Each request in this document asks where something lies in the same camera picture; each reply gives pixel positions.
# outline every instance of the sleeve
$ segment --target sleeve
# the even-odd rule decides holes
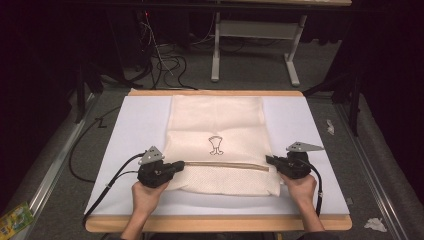
[[[328,232],[309,232],[298,240],[339,240],[339,237]]]

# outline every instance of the black line drawing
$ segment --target black line drawing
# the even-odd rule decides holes
[[[213,150],[210,152],[211,155],[222,155],[223,151],[219,150],[219,146],[221,145],[222,137],[220,136],[212,136],[209,138],[209,142],[212,143]]]

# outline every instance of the beige cloth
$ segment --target beige cloth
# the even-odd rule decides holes
[[[165,162],[183,160],[187,165],[175,174],[168,189],[278,196],[280,179],[265,160],[271,154],[260,97],[173,97]],[[213,166],[193,166],[193,162]]]

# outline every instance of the wooden frame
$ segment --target wooden frame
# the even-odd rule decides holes
[[[299,91],[251,90],[131,90],[128,96],[213,95],[213,96],[293,96]],[[122,232],[130,216],[90,216],[90,232]],[[326,230],[349,230],[349,215],[321,214]],[[221,215],[221,216],[150,216],[143,232],[281,232],[303,230],[300,215]]]

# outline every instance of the gray floor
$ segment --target gray floor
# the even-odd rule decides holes
[[[164,60],[167,55],[182,55],[186,58],[187,70],[181,77],[181,82],[195,88],[305,90],[323,80],[339,46],[320,46],[316,42],[301,44],[294,61],[301,86],[293,88],[289,84],[288,73],[282,62],[282,49],[288,49],[289,45],[286,42],[271,45],[269,43],[270,41],[265,40],[252,40],[252,43],[246,44],[238,52],[227,52],[238,49],[240,43],[224,42],[223,49],[226,52],[221,54],[221,76],[218,83],[210,81],[212,49],[206,48],[207,44],[193,47],[190,52],[178,48],[172,50],[170,46],[161,48],[161,52]],[[165,63],[170,69],[174,64],[170,61]],[[176,78],[182,69],[180,67],[172,70],[173,76],[166,76],[168,83],[177,86]],[[157,73],[158,70],[155,69],[154,76],[157,76]],[[134,74],[136,73],[127,71],[128,76]],[[145,84],[146,88],[152,86],[148,77],[140,83]],[[162,79],[158,87],[168,86]],[[93,107],[88,113],[85,127],[96,117],[119,106],[128,90],[122,86],[105,83],[103,94],[90,101]],[[352,200],[348,207],[353,227],[351,230],[335,234],[341,239],[424,239],[420,227],[424,225],[422,205],[397,167],[366,102],[361,99],[359,138],[355,138],[345,127],[345,106],[332,104],[328,95],[329,93],[319,93],[308,99],[308,102],[342,192],[346,199]],[[92,128],[79,143],[72,160],[75,172],[79,175],[95,179],[118,111],[105,117],[103,124],[106,128]],[[82,127],[82,124],[73,123],[75,112],[74,108],[40,154],[9,207],[22,201],[31,202],[52,163],[64,154],[66,156],[66,151],[63,152],[64,146],[69,146],[68,141],[75,139],[72,137],[75,128]],[[327,119],[335,126],[334,136],[327,132]],[[374,170],[375,174],[370,174],[369,169]],[[101,239],[103,234],[89,233],[81,225],[83,211],[93,185],[73,178],[66,161],[60,170],[57,179],[53,181],[53,188],[44,198],[45,201],[39,204],[36,213],[38,220],[28,229],[26,239]],[[364,228],[370,218],[382,218],[389,231],[383,233]],[[286,232],[283,236],[284,239],[295,239],[301,233]]]

